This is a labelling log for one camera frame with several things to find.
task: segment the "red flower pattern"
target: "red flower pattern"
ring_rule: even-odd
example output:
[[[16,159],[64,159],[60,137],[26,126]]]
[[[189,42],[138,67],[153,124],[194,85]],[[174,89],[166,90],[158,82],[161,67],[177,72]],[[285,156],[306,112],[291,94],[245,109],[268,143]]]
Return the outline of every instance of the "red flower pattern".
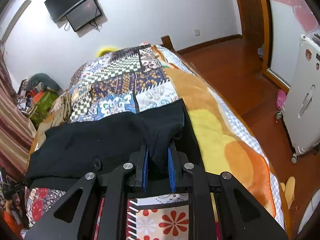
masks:
[[[144,236],[143,240],[150,240],[150,236]]]
[[[173,230],[172,230],[172,235],[173,236],[178,236],[179,235],[179,231],[177,230],[177,228],[179,228],[182,232],[187,231],[188,228],[185,227],[185,226],[182,226],[182,225],[188,225],[189,224],[189,220],[188,219],[183,220],[185,218],[185,216],[186,216],[185,212],[181,212],[179,214],[179,216],[177,217],[177,212],[176,211],[171,211],[170,215],[171,215],[172,219],[169,218],[168,215],[163,215],[162,219],[164,221],[167,221],[167,222],[159,223],[159,227],[165,228],[163,230],[163,233],[165,235],[169,234],[172,228],[173,228]]]
[[[153,213],[157,213],[158,210],[157,209],[150,209]],[[144,215],[145,217],[147,217],[149,215],[149,209],[144,209],[142,211],[142,215]]]

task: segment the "orange object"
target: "orange object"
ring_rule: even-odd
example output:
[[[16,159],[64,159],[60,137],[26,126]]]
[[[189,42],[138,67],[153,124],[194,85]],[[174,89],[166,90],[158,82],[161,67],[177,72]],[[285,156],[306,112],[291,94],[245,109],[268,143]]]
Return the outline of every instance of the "orange object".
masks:
[[[43,95],[44,95],[44,92],[41,91],[41,92],[39,92],[38,94],[36,94],[36,95],[32,98],[32,100],[33,100],[34,103],[36,104],[36,103],[39,102],[39,100],[41,99],[41,97],[42,97]]]
[[[23,229],[22,223],[20,225],[17,224],[16,220],[12,215],[10,215],[7,211],[4,211],[4,221],[8,224],[10,229],[14,232],[14,234],[19,238],[22,239],[20,235],[20,231]]]

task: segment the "pile of clothes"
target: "pile of clothes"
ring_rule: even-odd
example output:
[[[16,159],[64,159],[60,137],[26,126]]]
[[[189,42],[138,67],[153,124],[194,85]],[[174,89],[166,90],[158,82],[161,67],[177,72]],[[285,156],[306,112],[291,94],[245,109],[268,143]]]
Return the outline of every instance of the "pile of clothes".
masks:
[[[52,103],[61,92],[61,87],[47,74],[35,74],[21,82],[17,107],[37,128],[47,117]]]

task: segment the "yellow blanket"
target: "yellow blanket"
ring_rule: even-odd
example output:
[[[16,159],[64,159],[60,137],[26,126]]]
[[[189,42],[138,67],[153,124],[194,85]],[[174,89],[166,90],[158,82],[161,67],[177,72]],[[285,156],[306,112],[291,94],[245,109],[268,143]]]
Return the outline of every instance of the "yellow blanket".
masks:
[[[215,174],[231,172],[275,217],[266,160],[233,133],[224,112],[202,80],[181,70],[165,70],[186,104],[205,170]]]

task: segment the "caster wheel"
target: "caster wheel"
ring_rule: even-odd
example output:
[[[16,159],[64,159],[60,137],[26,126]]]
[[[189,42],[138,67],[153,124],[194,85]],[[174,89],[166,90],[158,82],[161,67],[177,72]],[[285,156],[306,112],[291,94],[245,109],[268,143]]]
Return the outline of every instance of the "caster wheel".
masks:
[[[282,113],[281,113],[281,111],[277,111],[276,112],[276,119],[277,120],[280,120],[282,118]]]
[[[296,164],[297,161],[298,161],[298,157],[297,157],[296,154],[294,153],[294,154],[292,155],[292,157],[291,157],[291,162],[292,162],[293,164]]]

